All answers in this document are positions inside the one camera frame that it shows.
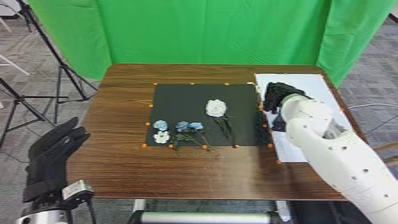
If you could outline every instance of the light stand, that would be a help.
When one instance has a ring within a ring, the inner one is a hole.
[[[0,85],[4,86],[4,88],[5,88],[7,92],[9,92],[7,95],[14,98],[11,112],[9,112],[9,119],[7,119],[7,122],[5,122],[4,133],[2,133],[2,138],[0,138],[0,148],[2,148],[4,140],[5,140],[5,135],[7,135],[7,133],[12,130],[16,130],[18,128],[25,127],[27,125],[30,125],[37,121],[46,121],[48,124],[55,127],[55,125],[53,125],[53,123],[48,120],[48,118],[46,118],[44,115],[46,115],[46,112],[48,112],[48,107],[50,107],[50,104],[52,104],[53,99],[57,99],[57,98],[68,98],[68,97],[66,96],[23,96],[23,95],[20,95],[2,78],[0,78]],[[48,102],[48,105],[46,105],[46,108],[44,108],[43,113],[37,111],[37,109],[34,108],[34,106],[30,105],[30,103],[27,102],[25,99],[50,99],[50,102]],[[21,125],[18,125],[16,127],[11,128],[11,121],[12,121],[12,118],[14,118],[14,113],[16,113],[16,107],[18,107],[18,105],[23,105],[27,107],[28,111],[32,112],[32,114],[36,116],[36,119],[30,120]]]
[[[41,35],[41,39],[46,43],[46,46],[48,46],[48,49],[52,51],[52,54],[53,54],[53,57],[57,59],[57,62],[59,62],[59,79],[57,79],[57,97],[55,97],[55,115],[53,115],[53,123],[57,124],[57,118],[59,118],[59,104],[66,103],[66,102],[73,102],[73,101],[87,101],[91,99],[92,96],[87,96],[85,95],[85,92],[84,92],[84,88],[82,86],[78,86],[78,83],[76,83],[76,80],[75,80],[75,77],[78,78],[80,82],[84,82],[89,87],[98,90],[98,88],[94,87],[94,85],[89,83],[89,81],[84,79],[84,77],[76,74],[76,72],[73,71],[69,65],[64,63],[62,59],[60,59],[60,56],[59,56],[59,53],[57,53],[57,50],[53,48],[53,45],[52,45],[52,42],[48,40],[48,37],[46,37],[46,34],[43,32],[43,29],[41,29],[41,26],[39,26],[39,23],[36,21],[36,17],[32,15],[32,12],[30,12],[30,6],[27,5],[27,3],[23,2],[23,0],[16,0],[18,3],[20,3],[20,6],[21,6],[21,12],[23,12],[23,15],[27,16],[28,18],[28,22],[32,23],[34,27],[36,27],[36,30],[39,32],[39,35]],[[80,97],[82,99],[78,100],[68,100],[68,101],[60,101],[59,98],[60,97],[60,82],[62,82],[62,72],[66,73],[66,76],[71,80],[71,84],[76,88],[76,91],[78,91],[78,94],[80,94]]]

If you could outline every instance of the small white object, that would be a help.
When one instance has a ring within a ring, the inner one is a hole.
[[[92,191],[91,186],[85,184],[84,180],[78,180],[64,189],[62,189],[62,197],[64,200],[71,198],[71,196],[82,192],[82,191]]]
[[[169,131],[158,131],[158,134],[153,135],[153,138],[156,143],[165,144],[171,139]]]
[[[283,221],[288,222],[291,219],[291,215],[286,201],[277,201],[277,213]]]
[[[222,117],[227,111],[226,103],[217,99],[208,101],[206,114],[211,117]]]

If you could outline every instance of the gray carpet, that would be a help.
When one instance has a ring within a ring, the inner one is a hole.
[[[0,76],[25,95],[55,94],[57,63],[43,44],[37,33],[28,33],[23,20],[7,20],[14,33],[7,33],[0,27],[0,54],[30,72],[27,77],[12,68],[0,67]],[[386,21],[378,34],[368,46],[355,68],[339,88],[347,104],[389,103],[398,105],[398,25]],[[78,98],[73,86],[64,79],[62,94]],[[0,101],[5,102],[5,109],[0,109],[0,130],[9,113],[9,96],[0,92]],[[46,102],[34,100],[37,108],[44,108]],[[89,102],[68,103],[60,106],[60,122],[73,116],[84,118]],[[364,132],[398,115],[393,107],[366,107],[354,110],[354,115]],[[14,124],[30,119],[23,108],[18,109]],[[391,143],[398,140],[398,119],[394,119],[366,136],[371,146]],[[0,154],[0,223],[12,223],[21,204],[21,190],[25,184],[27,150],[37,135],[43,135],[50,127],[36,123],[27,128],[11,132]],[[380,153],[380,156],[398,155],[398,150]],[[132,212],[133,200],[96,200],[94,201],[100,223],[123,224]],[[208,212],[265,212],[274,209],[267,201],[192,201],[192,200],[151,200],[149,211],[208,211]],[[87,209],[82,207],[76,212],[76,223],[91,223]]]

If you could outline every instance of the robotic hand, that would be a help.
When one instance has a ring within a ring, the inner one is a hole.
[[[92,197],[91,187],[82,181],[66,188],[68,158],[91,137],[85,128],[75,128],[76,124],[78,118],[73,118],[46,133],[30,147],[23,190],[23,203],[30,203],[30,206],[16,223],[68,223],[71,209]]]
[[[375,224],[398,223],[398,181],[352,130],[332,120],[323,102],[284,83],[270,83],[265,110],[281,113],[286,138],[302,149],[320,178],[355,204]]]

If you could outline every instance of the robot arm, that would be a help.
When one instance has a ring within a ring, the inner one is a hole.
[[[332,121],[329,106],[300,94],[279,102],[286,137],[309,165],[375,224],[398,223],[398,181],[352,130]]]

